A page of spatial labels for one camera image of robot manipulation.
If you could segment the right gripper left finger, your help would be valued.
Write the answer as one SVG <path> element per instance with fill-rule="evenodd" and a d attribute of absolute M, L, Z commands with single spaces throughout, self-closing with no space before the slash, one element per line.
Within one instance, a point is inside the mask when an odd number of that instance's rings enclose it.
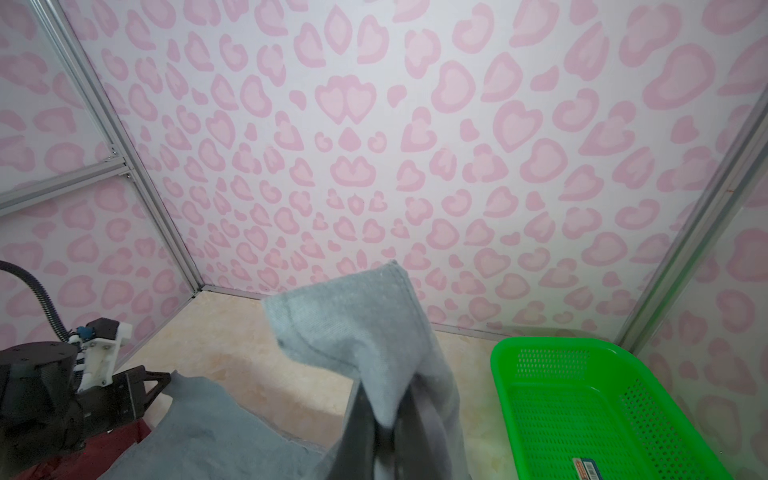
<path fill-rule="evenodd" d="M 373 479 L 377 422 L 362 384 L 350 404 L 341 438 L 341 478 Z"/>

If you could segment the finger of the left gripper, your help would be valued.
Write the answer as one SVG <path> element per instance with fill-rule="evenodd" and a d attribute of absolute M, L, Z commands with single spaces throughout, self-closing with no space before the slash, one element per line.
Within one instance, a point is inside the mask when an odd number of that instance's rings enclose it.
<path fill-rule="evenodd" d="M 149 408 L 163 390 L 171 383 L 171 374 L 148 371 L 137 366 L 128 371 L 128 386 L 132 405 L 135 408 Z"/>

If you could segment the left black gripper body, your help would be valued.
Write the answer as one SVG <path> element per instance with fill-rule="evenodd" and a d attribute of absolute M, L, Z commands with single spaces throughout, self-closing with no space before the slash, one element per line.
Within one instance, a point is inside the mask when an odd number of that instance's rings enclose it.
<path fill-rule="evenodd" d="M 111 385 L 92 387 L 76 396 L 84 438 L 98 436 L 141 419 L 146 411 L 146 369 L 134 367 L 113 377 Z"/>

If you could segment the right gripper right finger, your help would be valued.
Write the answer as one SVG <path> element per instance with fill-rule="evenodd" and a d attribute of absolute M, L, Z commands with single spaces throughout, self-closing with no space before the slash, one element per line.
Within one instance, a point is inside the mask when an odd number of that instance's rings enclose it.
<path fill-rule="evenodd" d="M 415 377 L 404 395 L 404 478 L 453 479 L 456 395 Z"/>

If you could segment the maroon long sleeve shirt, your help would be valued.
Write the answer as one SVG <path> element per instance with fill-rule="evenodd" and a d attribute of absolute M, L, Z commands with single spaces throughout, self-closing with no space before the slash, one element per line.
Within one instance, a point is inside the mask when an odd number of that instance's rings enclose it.
<path fill-rule="evenodd" d="M 98 479 L 130 447 L 151 433 L 144 420 L 93 437 L 83 450 L 54 457 L 15 476 L 15 479 Z"/>

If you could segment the grey long sleeve shirt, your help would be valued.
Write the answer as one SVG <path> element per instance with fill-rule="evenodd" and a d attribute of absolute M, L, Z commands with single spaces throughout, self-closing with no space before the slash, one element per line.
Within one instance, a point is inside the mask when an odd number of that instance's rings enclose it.
<path fill-rule="evenodd" d="M 329 451 L 292 441 L 240 407 L 218 384 L 174 374 L 157 427 L 107 470 L 110 479 L 325 479 L 365 460 L 370 479 L 401 478 L 399 458 L 434 465 L 437 479 L 470 472 L 460 396 L 406 271 L 388 263 L 275 295 L 264 310 L 282 352 L 349 378 L 346 434 Z"/>

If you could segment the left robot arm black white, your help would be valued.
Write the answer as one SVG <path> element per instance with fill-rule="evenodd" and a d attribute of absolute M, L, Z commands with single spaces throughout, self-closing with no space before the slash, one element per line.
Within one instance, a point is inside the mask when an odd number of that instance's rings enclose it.
<path fill-rule="evenodd" d="M 1 477 L 10 479 L 86 441 L 143 418 L 171 383 L 166 372 L 143 366 L 113 376 L 113 383 L 78 393 L 77 348 L 35 342 L 1 352 Z"/>

